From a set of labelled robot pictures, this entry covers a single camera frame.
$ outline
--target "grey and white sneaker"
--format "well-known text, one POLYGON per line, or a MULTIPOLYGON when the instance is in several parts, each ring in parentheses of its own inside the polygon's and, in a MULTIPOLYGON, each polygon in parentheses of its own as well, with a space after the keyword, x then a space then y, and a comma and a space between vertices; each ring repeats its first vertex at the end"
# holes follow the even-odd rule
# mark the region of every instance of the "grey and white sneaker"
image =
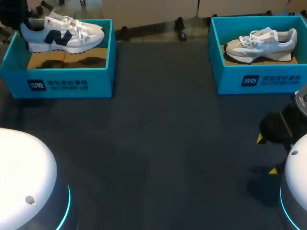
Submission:
POLYGON ((295 29, 277 32, 268 27, 261 31, 252 31, 249 36, 240 36, 238 40, 230 41, 226 44, 225 52, 231 58, 244 63, 251 63, 259 57, 290 61, 296 42, 295 29))
POLYGON ((29 19, 31 29, 24 23, 20 32, 30 52, 63 50, 82 53, 101 43, 105 37, 99 25, 82 23, 68 16, 51 13, 44 19, 29 19))

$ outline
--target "shoelace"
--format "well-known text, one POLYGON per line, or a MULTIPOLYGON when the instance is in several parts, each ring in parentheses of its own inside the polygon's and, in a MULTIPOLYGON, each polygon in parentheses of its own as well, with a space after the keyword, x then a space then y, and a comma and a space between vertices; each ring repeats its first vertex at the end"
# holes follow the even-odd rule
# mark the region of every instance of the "shoelace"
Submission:
POLYGON ((258 30, 254 30, 254 31, 250 32, 249 36, 244 36, 244 37, 240 36, 239 37, 240 43, 243 46, 249 46, 252 43, 263 43, 263 41, 261 41, 257 38, 257 36, 259 35, 258 32, 259 32, 258 30))
POLYGON ((68 16, 63 16, 63 20, 65 23, 65 26, 69 27, 72 26, 80 40, 84 40, 88 37, 88 32, 86 30, 86 27, 82 25, 82 23, 79 20, 73 19, 68 16))

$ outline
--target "white dome cover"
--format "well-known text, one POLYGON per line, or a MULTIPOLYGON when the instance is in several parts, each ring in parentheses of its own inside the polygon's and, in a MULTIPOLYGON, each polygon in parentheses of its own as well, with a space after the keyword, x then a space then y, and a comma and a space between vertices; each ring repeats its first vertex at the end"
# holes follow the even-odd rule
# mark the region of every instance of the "white dome cover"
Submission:
POLYGON ((0 229, 15 230, 31 220, 49 199, 56 177, 56 161, 42 141, 0 128, 0 229))
POLYGON ((307 135, 292 147, 286 162, 285 176, 292 195, 307 211, 307 135))

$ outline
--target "glowing blue light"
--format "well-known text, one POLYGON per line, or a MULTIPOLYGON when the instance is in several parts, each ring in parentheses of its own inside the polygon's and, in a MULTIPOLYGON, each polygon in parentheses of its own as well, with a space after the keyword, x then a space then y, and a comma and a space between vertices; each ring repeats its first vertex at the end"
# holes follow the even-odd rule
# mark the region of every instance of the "glowing blue light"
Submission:
POLYGON ((295 224, 294 222, 291 220, 291 218, 289 217, 288 213, 286 212, 286 209, 283 206, 283 200, 282 200, 282 186, 280 186, 280 202, 282 204, 283 207, 283 211, 286 214, 286 216, 288 217, 288 219, 290 220, 290 222, 293 224, 294 227, 296 227, 297 230, 300 230, 295 224))
POLYGON ((65 212, 65 215, 63 217, 63 220, 61 221, 61 223, 59 224, 59 226, 57 227, 56 230, 59 230, 62 225, 64 224, 64 221, 68 215, 68 211, 69 211, 69 207, 71 206, 71 190, 69 189, 69 186, 68 186, 68 195, 69 195, 69 198, 68 198, 68 205, 67 205, 67 209, 66 209, 66 212, 65 212))

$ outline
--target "shoe box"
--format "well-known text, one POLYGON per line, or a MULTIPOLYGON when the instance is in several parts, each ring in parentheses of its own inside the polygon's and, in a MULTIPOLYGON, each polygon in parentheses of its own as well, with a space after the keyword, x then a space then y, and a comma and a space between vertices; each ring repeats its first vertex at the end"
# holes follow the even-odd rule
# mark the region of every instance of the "shoe box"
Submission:
POLYGON ((104 28, 105 38, 81 54, 30 53, 14 35, 0 73, 14 98, 112 97, 116 39, 112 20, 83 20, 104 28))
POLYGON ((293 93, 307 83, 307 24, 302 16, 246 16, 212 18, 209 58, 218 94, 293 93), (228 58, 224 45, 251 31, 270 27, 297 30, 291 61, 258 58, 251 64, 228 58))

